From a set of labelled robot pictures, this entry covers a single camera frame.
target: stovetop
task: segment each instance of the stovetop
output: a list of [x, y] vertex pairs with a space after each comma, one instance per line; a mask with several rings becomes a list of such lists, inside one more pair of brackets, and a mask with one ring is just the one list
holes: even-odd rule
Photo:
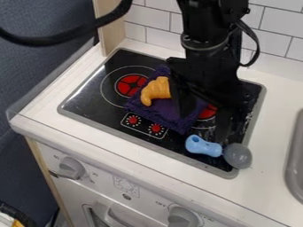
[[[183, 136], [135, 113], [128, 113], [124, 109], [123, 106], [128, 98], [135, 94], [146, 82], [146, 78], [153, 74], [154, 69], [163, 63], [162, 59], [133, 51], [117, 50], [58, 107], [58, 112], [116, 136], [121, 135], [125, 138], [123, 135], [127, 134], [130, 137], [126, 139], [130, 138], [132, 142], [138, 144], [148, 142], [149, 148], [155, 152], [161, 150], [161, 153], [169, 157], [218, 176], [235, 177], [237, 169], [232, 168], [222, 157], [212, 158], [202, 154], [192, 154], [185, 149], [185, 140], [189, 135], [197, 134], [209, 141], [214, 137], [215, 110], [212, 107], [201, 113], [192, 130]], [[242, 143], [246, 129], [253, 122], [251, 121], [253, 108], [262, 87], [249, 82], [245, 82], [245, 87], [255, 98], [247, 111], [246, 123], [241, 126], [241, 130], [229, 136], [225, 145]]]

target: gray wall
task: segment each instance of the gray wall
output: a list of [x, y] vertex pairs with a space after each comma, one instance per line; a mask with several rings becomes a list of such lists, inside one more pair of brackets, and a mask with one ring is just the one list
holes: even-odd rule
[[[56, 34], [93, 19], [91, 0], [0, 0], [0, 26], [18, 35]], [[0, 38], [0, 200], [25, 212], [38, 226], [46, 224], [57, 205], [4, 112], [93, 35], [47, 48], [18, 46]]]

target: orange croissant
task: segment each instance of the orange croissant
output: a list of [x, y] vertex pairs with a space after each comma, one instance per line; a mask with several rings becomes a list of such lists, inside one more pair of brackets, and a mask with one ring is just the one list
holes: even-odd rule
[[145, 106], [151, 106], [155, 98], [171, 98], [168, 77], [159, 76], [157, 80], [151, 81], [141, 91], [141, 102]]

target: cable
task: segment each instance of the cable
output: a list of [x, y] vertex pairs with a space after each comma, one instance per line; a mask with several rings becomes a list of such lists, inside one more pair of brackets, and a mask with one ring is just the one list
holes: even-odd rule
[[31, 47], [52, 46], [60, 43], [65, 43], [72, 39], [93, 32], [97, 28], [108, 25], [113, 21], [121, 18], [129, 11], [132, 2], [133, 0], [121, 0], [120, 4], [112, 12], [106, 14], [105, 16], [100, 17], [91, 23], [83, 24], [79, 27], [69, 29], [66, 32], [62, 32], [56, 35], [45, 37], [27, 37], [12, 34], [0, 27], [0, 37], [12, 43]]
[[260, 56], [260, 42], [259, 42], [259, 38], [258, 36], [253, 32], [253, 30], [248, 27], [242, 20], [236, 22], [236, 26], [242, 30], [243, 32], [245, 32], [248, 36], [250, 36], [255, 42], [256, 42], [256, 45], [257, 45], [257, 50], [256, 52], [254, 53], [252, 59], [246, 63], [246, 64], [243, 64], [241, 63], [240, 59], [237, 58], [237, 55], [236, 53], [230, 49], [231, 51], [231, 54], [233, 55], [233, 57], [235, 58], [235, 60], [237, 61], [237, 63], [241, 66], [241, 67], [250, 67], [252, 66], [256, 61], [257, 59], [259, 58]]
[[0, 201], [0, 212], [7, 214], [8, 216], [17, 219], [26, 227], [36, 227], [36, 223], [29, 217], [24, 215], [18, 209], [11, 207], [10, 205]]

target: control knob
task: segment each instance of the control knob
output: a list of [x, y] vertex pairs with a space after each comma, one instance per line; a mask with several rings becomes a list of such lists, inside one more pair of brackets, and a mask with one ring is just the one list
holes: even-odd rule
[[80, 180], [85, 176], [85, 173], [85, 167], [83, 167], [79, 161], [71, 157], [65, 157], [59, 164], [58, 176], [60, 177]]

